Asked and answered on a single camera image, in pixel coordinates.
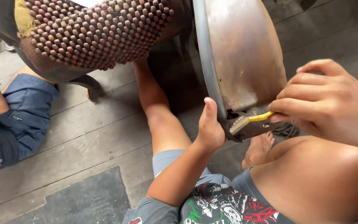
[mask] person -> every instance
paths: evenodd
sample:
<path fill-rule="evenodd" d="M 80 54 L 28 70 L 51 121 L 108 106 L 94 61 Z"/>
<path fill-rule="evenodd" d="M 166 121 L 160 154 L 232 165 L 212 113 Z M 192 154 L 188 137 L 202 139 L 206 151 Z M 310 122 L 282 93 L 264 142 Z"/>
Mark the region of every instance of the person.
<path fill-rule="evenodd" d="M 55 84 L 25 66 L 0 91 L 0 169 L 32 154 L 46 136 Z"/>
<path fill-rule="evenodd" d="M 251 138 L 244 172 L 232 181 L 206 168 L 225 143 L 216 103 L 204 100 L 192 143 L 146 59 L 133 67 L 152 135 L 155 179 L 123 224 L 358 221 L 358 81 L 339 64 L 323 59 L 302 66 L 269 105 L 277 112 L 271 122 L 291 122 L 312 136 L 273 148 L 271 132 Z"/>

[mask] wooden floor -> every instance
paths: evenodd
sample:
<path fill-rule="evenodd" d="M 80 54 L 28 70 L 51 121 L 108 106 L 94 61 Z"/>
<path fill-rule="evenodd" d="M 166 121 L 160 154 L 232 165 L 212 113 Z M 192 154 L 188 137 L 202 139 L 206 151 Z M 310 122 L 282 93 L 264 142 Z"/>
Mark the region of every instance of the wooden floor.
<path fill-rule="evenodd" d="M 318 0 L 306 12 L 295 0 L 285 8 L 273 0 L 263 2 L 280 39 L 288 78 L 310 60 L 332 58 L 358 79 L 357 0 Z M 166 43 L 156 52 L 177 57 L 170 46 L 172 43 Z M 190 54 L 191 61 L 158 64 L 154 60 L 150 66 L 194 140 L 206 90 L 194 44 Z M 23 66 L 17 54 L 0 46 L 1 87 Z M 47 138 L 37 153 L 0 170 L 0 223 L 43 206 L 46 196 L 114 166 L 120 166 L 132 207 L 145 196 L 153 179 L 151 136 L 131 64 L 90 75 L 106 94 L 95 103 L 87 100 L 84 88 L 62 85 L 61 97 L 52 106 Z M 234 177 L 241 171 L 248 145 L 249 141 L 227 142 L 212 158 L 211 171 Z"/>

